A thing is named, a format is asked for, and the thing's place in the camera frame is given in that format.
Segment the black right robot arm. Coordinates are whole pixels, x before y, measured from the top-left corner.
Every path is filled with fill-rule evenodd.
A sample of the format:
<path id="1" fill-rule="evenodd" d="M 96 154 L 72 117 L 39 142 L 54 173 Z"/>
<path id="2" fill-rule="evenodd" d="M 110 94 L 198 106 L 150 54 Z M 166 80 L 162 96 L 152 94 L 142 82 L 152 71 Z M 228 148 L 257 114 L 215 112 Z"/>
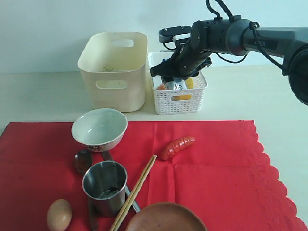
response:
<path id="1" fill-rule="evenodd" d="M 288 76 L 295 97 L 308 103 L 308 29 L 260 28 L 247 19 L 204 20 L 193 23 L 190 38 L 166 61 L 150 69 L 152 77 L 187 79 L 203 68 L 213 53 L 245 56 L 259 52 Z"/>

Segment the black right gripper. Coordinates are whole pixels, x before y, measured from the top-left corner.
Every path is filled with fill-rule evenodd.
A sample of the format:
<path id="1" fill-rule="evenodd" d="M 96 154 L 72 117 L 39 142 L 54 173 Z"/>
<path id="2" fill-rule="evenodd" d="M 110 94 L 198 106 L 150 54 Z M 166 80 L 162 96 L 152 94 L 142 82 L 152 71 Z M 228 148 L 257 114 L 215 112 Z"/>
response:
<path id="1" fill-rule="evenodd" d="M 150 68 L 152 77 L 161 76 L 162 82 L 172 82 L 175 78 L 191 77 L 198 67 L 212 54 L 212 51 L 188 40 L 180 50 L 159 65 Z"/>

